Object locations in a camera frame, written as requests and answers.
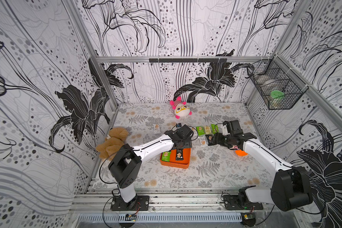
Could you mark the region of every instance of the snack package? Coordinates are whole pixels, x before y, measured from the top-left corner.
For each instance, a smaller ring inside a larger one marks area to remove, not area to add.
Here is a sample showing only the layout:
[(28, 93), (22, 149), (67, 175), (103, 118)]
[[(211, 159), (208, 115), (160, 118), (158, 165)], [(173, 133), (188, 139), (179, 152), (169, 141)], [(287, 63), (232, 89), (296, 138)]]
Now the snack package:
[(154, 124), (153, 129), (154, 129), (153, 134), (160, 134), (161, 133), (160, 126), (158, 124)]
[(192, 127), (191, 127), (191, 130), (192, 130), (192, 132), (194, 133), (194, 134), (192, 135), (192, 138), (193, 138), (193, 139), (196, 139), (195, 136), (198, 135), (198, 132), (196, 131), (196, 127), (195, 127), (195, 128), (192, 128)]
[(184, 160), (183, 157), (183, 149), (176, 149), (176, 161), (182, 161)]
[(163, 152), (162, 157), (161, 157), (161, 161), (169, 162), (170, 156), (171, 156), (171, 151)]
[(214, 146), (215, 143), (213, 143), (213, 135), (205, 135), (206, 142), (208, 143), (208, 146)]
[(196, 130), (198, 131), (198, 136), (205, 135), (204, 127), (203, 126), (197, 126)]
[(219, 132), (218, 125), (211, 124), (210, 126), (211, 126), (211, 131), (212, 131), (213, 134)]
[(204, 136), (203, 137), (199, 137), (199, 141), (200, 141), (200, 147), (208, 146)]
[(205, 134), (206, 135), (211, 135), (211, 128), (210, 126), (204, 126)]

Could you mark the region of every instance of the wire basket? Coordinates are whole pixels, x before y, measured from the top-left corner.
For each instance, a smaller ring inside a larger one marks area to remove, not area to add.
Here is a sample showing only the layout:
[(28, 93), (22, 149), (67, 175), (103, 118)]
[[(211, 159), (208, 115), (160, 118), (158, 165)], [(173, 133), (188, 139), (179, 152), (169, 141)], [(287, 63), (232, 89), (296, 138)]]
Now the wire basket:
[(269, 110), (291, 109), (304, 94), (274, 61), (261, 60), (253, 65), (250, 79)]

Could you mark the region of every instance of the floral tablecloth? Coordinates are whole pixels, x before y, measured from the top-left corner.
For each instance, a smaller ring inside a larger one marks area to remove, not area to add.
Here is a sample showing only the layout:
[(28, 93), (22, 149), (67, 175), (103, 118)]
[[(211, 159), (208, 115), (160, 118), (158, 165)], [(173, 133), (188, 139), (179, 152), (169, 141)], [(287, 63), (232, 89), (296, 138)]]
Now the floral tablecloth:
[[(170, 130), (176, 123), (190, 126), (222, 123), (225, 120), (239, 120), (243, 131), (256, 135), (252, 122), (243, 103), (191, 103), (192, 111), (186, 119), (176, 119), (169, 104), (128, 103), (119, 106), (114, 126), (125, 127), (129, 131), (126, 143), (137, 146), (155, 139), (154, 124), (159, 124), (161, 132)], [(200, 147), (199, 140), (193, 141), (188, 169), (161, 165), (160, 155), (142, 163), (135, 180), (136, 189), (179, 189), (179, 188), (236, 188), (249, 185), (271, 186), (273, 177), (251, 155), (239, 157), (234, 151), (220, 145)], [(106, 162), (100, 171), (104, 181), (114, 178), (107, 169)], [(93, 190), (114, 188), (114, 184), (103, 183), (98, 176)]]

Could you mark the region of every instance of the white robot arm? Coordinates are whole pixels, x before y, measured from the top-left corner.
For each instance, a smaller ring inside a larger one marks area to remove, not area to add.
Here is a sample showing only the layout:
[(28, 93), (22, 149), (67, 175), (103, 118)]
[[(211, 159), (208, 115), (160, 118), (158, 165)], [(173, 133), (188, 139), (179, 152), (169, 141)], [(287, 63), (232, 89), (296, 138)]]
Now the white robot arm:
[[(141, 163), (150, 158), (176, 148), (190, 148), (192, 130), (184, 125), (176, 131), (166, 131), (159, 138), (140, 146), (124, 145), (109, 164), (109, 170), (118, 183), (120, 195), (127, 207), (132, 208), (137, 194), (133, 182)], [(301, 207), (312, 203), (309, 178), (302, 175), (306, 171), (303, 167), (293, 167), (268, 148), (266, 148), (253, 134), (243, 133), (237, 120), (223, 123), (223, 134), (213, 136), (215, 144), (225, 147), (237, 145), (254, 157), (264, 168), (274, 176), (272, 188), (257, 188), (249, 186), (240, 189), (240, 204), (270, 203), (275, 204), (282, 211)]]

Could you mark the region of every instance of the green snack package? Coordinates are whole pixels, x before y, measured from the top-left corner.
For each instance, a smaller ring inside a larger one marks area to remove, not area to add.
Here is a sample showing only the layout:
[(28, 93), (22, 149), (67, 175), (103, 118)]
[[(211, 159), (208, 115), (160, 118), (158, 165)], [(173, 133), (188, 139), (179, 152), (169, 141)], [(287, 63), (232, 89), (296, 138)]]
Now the green snack package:
[(198, 136), (205, 135), (204, 127), (203, 126), (197, 126), (196, 130), (198, 131)]
[(213, 132), (213, 134), (219, 132), (219, 129), (218, 129), (218, 125), (215, 125), (215, 124), (211, 124), (211, 131)]
[(171, 156), (171, 151), (163, 152), (161, 161), (169, 162), (170, 161), (170, 156)]

